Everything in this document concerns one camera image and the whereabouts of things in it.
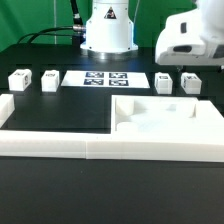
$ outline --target white platform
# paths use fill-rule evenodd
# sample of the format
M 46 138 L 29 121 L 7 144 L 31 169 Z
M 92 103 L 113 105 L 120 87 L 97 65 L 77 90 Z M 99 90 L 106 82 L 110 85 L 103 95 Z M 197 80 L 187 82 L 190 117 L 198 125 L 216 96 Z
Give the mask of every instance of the white platform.
M 112 97 L 111 134 L 0 131 L 0 155 L 224 162 L 224 119 L 210 101 L 125 96 L 134 110 L 121 115 L 121 97 Z M 117 131 L 124 121 L 138 128 Z

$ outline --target white robot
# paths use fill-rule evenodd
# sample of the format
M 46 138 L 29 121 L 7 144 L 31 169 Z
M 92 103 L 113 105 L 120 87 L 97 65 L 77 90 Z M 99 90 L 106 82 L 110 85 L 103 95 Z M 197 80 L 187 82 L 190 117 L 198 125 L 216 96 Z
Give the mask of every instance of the white robot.
M 161 65 L 224 65 L 224 0 L 194 1 L 197 9 L 168 17 L 156 45 Z
M 128 17 L 129 0 L 93 0 L 92 16 L 86 23 L 82 52 L 100 59 L 136 55 L 133 22 Z

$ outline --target printed marker sheet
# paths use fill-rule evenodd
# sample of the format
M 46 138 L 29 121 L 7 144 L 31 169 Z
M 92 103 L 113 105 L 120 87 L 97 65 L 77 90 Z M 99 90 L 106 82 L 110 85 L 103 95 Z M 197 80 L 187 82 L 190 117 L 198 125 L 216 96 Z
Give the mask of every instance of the printed marker sheet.
M 62 86 L 150 88 L 145 73 L 67 71 Z

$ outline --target black cable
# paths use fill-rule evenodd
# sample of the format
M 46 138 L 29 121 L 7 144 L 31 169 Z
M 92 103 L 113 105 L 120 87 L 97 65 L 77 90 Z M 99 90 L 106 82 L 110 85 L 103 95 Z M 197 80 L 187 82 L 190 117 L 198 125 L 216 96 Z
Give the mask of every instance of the black cable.
M 70 2 L 71 2 L 71 6 L 72 6 L 74 24 L 83 25 L 82 18 L 80 17 L 76 0 L 70 0 Z
M 42 30 L 38 33 L 36 33 L 35 35 L 33 35 L 28 41 L 27 43 L 32 43 L 38 36 L 40 36 L 41 34 L 45 34 L 48 32 L 55 32 L 55 31 L 61 31 L 61 30 L 73 30 L 72 26 L 62 26 L 62 27 L 54 27 L 54 28 L 49 28 L 49 29 L 45 29 Z
M 20 44 L 21 43 L 21 41 L 22 40 L 24 40 L 26 37 L 29 37 L 29 36 L 36 36 L 36 35 L 38 35 L 38 36 L 62 36 L 62 37 L 79 37 L 80 36 L 80 34 L 78 33 L 78 34 L 55 34 L 55 33 L 29 33 L 29 34 L 26 34 L 26 35 L 24 35 L 24 36 L 22 36 L 18 41 L 17 41 L 17 44 Z

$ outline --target black tabletop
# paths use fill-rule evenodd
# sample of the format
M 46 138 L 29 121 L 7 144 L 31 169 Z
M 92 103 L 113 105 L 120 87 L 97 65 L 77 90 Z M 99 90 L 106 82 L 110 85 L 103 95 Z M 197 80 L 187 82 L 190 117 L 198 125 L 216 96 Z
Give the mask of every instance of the black tabletop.
M 8 89 L 16 69 L 31 69 L 24 92 Z M 144 72 L 150 89 L 59 87 L 43 93 L 45 70 Z M 218 67 L 187 67 L 202 80 L 199 99 L 224 112 L 223 73 Z M 172 96 L 189 97 L 175 66 L 154 63 L 154 50 L 137 58 L 98 61 L 66 45 L 13 45 L 0 54 L 0 94 L 12 93 L 16 111 L 2 130 L 110 133 L 111 95 L 158 96 L 155 72 L 169 73 Z M 224 164 L 172 161 L 0 158 L 1 223 L 220 224 L 224 218 Z

